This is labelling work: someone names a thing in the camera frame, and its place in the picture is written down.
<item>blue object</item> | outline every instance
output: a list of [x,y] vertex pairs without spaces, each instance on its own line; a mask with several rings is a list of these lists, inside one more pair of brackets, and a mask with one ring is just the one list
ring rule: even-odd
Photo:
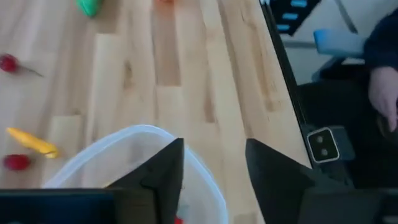
[[283,19],[288,19],[288,20],[296,20],[299,17],[297,13],[284,13],[282,15]]
[[279,31],[289,30],[290,26],[287,24],[277,24],[276,27]]
[[293,0],[290,3],[291,6],[293,7],[306,7],[307,6],[307,1],[306,0]]

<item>toy fruit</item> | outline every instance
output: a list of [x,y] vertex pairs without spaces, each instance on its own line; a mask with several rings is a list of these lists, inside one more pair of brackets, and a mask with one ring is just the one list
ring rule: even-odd
[[36,72],[35,70],[20,65],[20,63],[18,62],[18,59],[16,57],[14,57],[13,55],[11,55],[11,54],[0,55],[0,69],[1,70],[11,73],[11,74],[17,74],[18,69],[20,69],[20,68],[27,70],[29,72],[33,72],[36,75],[42,77],[42,75],[39,74],[38,72]]
[[17,128],[7,128],[7,132],[21,145],[34,149],[37,152],[44,154],[49,159],[53,159],[58,156],[58,149],[53,144],[39,139],[29,133],[25,133]]
[[17,72],[18,59],[11,54],[0,55],[0,69],[9,73]]
[[94,17],[101,9],[103,0],[76,0],[77,5],[88,17]]
[[183,221],[177,217],[175,217],[174,224],[183,224]]
[[30,165],[30,159],[27,155],[11,154],[6,155],[2,163],[9,170],[25,170]]

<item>white floor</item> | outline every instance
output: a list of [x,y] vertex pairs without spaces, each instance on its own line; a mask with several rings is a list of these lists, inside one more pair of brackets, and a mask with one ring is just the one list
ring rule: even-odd
[[[341,0],[361,36],[367,37],[377,22],[398,7],[397,0]],[[335,0],[322,0],[293,37],[282,35],[285,42],[313,43],[317,29],[348,30]],[[286,48],[297,84],[311,82],[312,75],[327,61],[329,55],[318,55],[316,49]]]

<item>dark sleeve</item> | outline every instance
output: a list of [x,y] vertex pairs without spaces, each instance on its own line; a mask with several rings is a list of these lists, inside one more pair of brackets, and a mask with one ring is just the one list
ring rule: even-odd
[[398,9],[373,30],[364,45],[364,59],[371,70],[378,67],[398,70]]

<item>green toy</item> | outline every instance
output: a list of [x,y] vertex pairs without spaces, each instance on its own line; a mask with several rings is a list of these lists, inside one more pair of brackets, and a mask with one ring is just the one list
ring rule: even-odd
[[79,8],[88,17],[94,17],[101,9],[103,0],[76,0]]

